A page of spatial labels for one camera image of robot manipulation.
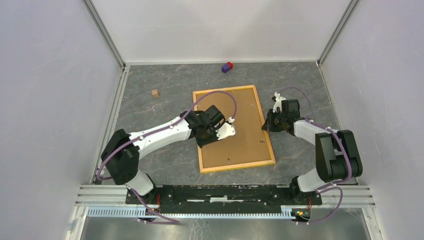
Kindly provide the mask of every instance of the cork board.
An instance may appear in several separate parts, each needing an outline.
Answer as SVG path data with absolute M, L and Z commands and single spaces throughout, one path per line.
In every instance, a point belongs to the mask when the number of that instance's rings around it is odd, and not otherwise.
M 198 147 L 200 172 L 209 173 L 275 164 L 276 158 L 270 136 L 267 131 L 261 130 L 265 119 L 256 87 L 248 85 L 194 91 L 194 102 L 202 95 L 215 90 L 229 92 L 237 101 L 237 113 L 233 123 L 235 135 L 202 148 Z M 203 98 L 195 110 L 205 111 L 211 105 L 215 105 L 226 119 L 233 115 L 232 99 L 221 93 Z

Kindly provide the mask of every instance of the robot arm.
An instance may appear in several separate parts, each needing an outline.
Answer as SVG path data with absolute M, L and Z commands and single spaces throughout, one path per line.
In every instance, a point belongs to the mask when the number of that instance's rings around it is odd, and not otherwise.
M 139 132 L 126 133 L 117 130 L 101 154 L 105 161 L 116 149 L 132 142 L 114 154 L 105 167 L 116 185 L 127 185 L 144 196 L 154 185 L 149 177 L 139 168 L 139 160 L 147 154 L 168 144 L 195 138 L 197 145 L 203 147 L 236 134 L 234 120 L 225 120 L 224 115 L 212 105 L 206 111 L 186 112 L 162 125 Z
M 295 177 L 292 187 L 298 193 L 308 193 L 332 181 L 346 179 L 348 176 L 346 160 L 328 128 L 318 127 L 311 124 L 311 120 L 301 117 L 298 100 L 285 99 L 280 97 L 277 92 L 272 100 L 275 102 L 274 107 L 268 110 L 262 129 L 269 132 L 286 131 L 315 146 L 315 168 L 306 174 Z M 332 129 L 332 131 L 341 140 L 347 153 L 352 169 L 351 176 L 359 177 L 363 172 L 363 167 L 353 133 L 350 130 Z

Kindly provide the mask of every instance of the white panel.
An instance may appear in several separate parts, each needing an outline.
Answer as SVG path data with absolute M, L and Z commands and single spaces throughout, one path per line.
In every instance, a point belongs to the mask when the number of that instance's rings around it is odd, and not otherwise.
M 120 68 L 81 0 L 1 1 L 0 29 L 0 239 L 64 239 Z
M 126 62 L 316 60 L 349 0 L 94 0 Z
M 424 1 L 360 1 L 324 62 L 387 239 L 422 239 Z

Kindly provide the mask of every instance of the floor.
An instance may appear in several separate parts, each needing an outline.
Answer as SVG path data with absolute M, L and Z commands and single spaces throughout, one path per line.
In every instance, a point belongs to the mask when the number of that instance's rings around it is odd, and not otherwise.
M 330 209 L 312 209 L 320 219 Z M 361 209 L 340 209 L 333 217 L 311 225 L 296 226 L 286 219 L 188 219 L 180 225 L 145 225 L 135 218 L 89 217 L 82 240 L 369 240 Z
M 264 115 L 273 107 L 271 97 L 283 87 L 295 86 L 310 97 L 313 119 L 332 128 L 337 121 L 323 79 L 315 62 L 236 63 L 228 73 L 221 64 L 133 65 L 116 122 L 127 133 L 166 123 L 193 104 L 193 91 L 256 85 Z M 151 90 L 160 96 L 153 98 Z M 300 101 L 302 116 L 310 110 L 295 90 L 283 97 Z M 200 174 L 194 139 L 175 142 L 139 161 L 157 185 L 192 184 L 288 184 L 292 178 L 315 167 L 315 147 L 288 133 L 270 133 L 276 164 Z

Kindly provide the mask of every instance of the wooden frame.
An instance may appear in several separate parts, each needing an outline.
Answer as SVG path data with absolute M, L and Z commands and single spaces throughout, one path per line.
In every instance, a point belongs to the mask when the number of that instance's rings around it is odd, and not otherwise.
M 261 123 L 264 124 L 265 123 L 264 114 L 262 113 L 261 103 L 259 102 L 258 92 L 256 91 L 255 85 L 246 85 L 246 86 L 236 86 L 236 87 L 226 87 L 226 88 L 194 91 L 193 92 L 193 102 L 196 102 L 197 95 L 199 95 L 199 94 L 206 94 L 206 93 L 216 91 L 216 90 L 233 91 L 233 90 L 245 90 L 245 89 L 252 89 L 253 90 L 254 98 L 256 100 L 257 110 L 259 112 L 259 117 L 260 117 Z M 216 166 L 216 167 L 204 168 L 203 167 L 202 149 L 200 147 L 197 147 L 198 156 L 199 156 L 200 173 L 204 174 L 204 173 L 219 172 L 219 171 L 225 171 L 225 170 L 242 169 L 242 168 L 250 168 L 250 167 L 260 167 L 260 166 L 275 164 L 276 163 L 276 157 L 274 156 L 274 151 L 273 151 L 273 147 L 271 145 L 270 135 L 266 131 L 264 131 L 264 135 L 265 135 L 265 141 L 266 141 L 266 144 L 268 146 L 269 155 L 271 156 L 271 159 L 248 162 L 248 163 L 226 165 L 226 166 Z

